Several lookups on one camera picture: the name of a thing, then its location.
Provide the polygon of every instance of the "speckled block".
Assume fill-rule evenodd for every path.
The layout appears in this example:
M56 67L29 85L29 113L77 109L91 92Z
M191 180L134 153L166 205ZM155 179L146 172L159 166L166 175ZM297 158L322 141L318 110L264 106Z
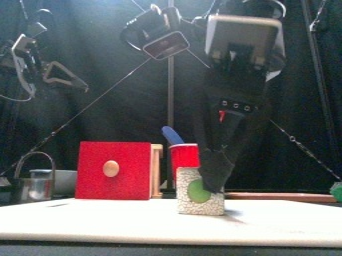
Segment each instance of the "speckled block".
M224 214L224 193L216 193L216 194L210 193L208 199L206 202L195 202L195 200L191 199L190 184L194 181L199 181L200 179L202 177L198 172L198 168L183 168L183 167L178 168L178 175L176 175L178 212L182 214L194 214L194 215L223 215Z

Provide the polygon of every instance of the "wooden knob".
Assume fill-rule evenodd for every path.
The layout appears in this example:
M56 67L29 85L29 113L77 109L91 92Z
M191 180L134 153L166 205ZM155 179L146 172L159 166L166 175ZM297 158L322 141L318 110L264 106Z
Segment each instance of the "wooden knob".
M119 164L114 160L110 160L104 163L103 173L110 178L115 177L118 175L118 173L119 173Z

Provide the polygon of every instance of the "green circle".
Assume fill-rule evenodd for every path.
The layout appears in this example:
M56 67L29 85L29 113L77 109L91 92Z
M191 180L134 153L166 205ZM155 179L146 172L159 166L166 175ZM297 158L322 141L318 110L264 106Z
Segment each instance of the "green circle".
M202 179L190 182L187 187L187 196L192 202L203 204L208 201L211 193L203 189Z

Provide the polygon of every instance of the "black backdrop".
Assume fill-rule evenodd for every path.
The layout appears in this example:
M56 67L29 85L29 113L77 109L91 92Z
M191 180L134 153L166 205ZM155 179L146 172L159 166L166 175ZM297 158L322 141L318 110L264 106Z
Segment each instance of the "black backdrop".
M0 39L16 40L23 30L19 1L0 1ZM307 1L315 15L321 1ZM167 0L136 0L147 9L151 3L160 8ZM315 66L306 31L303 6L299 0L285 1L283 21L287 66L270 84L273 120L306 145L334 172L342 175L341 149L341 1L330 1L317 34L323 67L327 104L317 82ZM41 38L45 60L63 63L88 83L83 93L65 88L37 87L37 95L27 103L0 99L0 171L8 170L20 156L55 131L118 81L143 63L147 56L128 49L119 33L142 10L130 0L25 0L28 15L36 8L53 13L43 15L48 33ZM211 0L178 0L175 6L186 18L202 15ZM191 42L191 51L206 59L203 42ZM40 148L56 160L59 169L77 168L79 143L88 141L148 141L164 145L160 128L167 125L168 63L148 61L146 65L64 127ZM186 142L195 142L191 122L191 92L203 81L204 66L188 52L175 57L175 114L174 128ZM25 97L15 75L1 73L0 93ZM326 125L326 108L333 126ZM48 163L32 157L25 168L45 168ZM163 159L162 176L167 173ZM327 192L335 179L289 141L270 123L239 161L226 187L242 190Z

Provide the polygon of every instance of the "table surface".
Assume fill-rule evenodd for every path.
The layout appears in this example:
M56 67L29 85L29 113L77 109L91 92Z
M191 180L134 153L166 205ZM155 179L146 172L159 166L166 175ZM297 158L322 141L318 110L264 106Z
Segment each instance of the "table surface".
M61 199L0 208L0 240L342 248L342 208L226 200L223 216L183 215L176 200Z

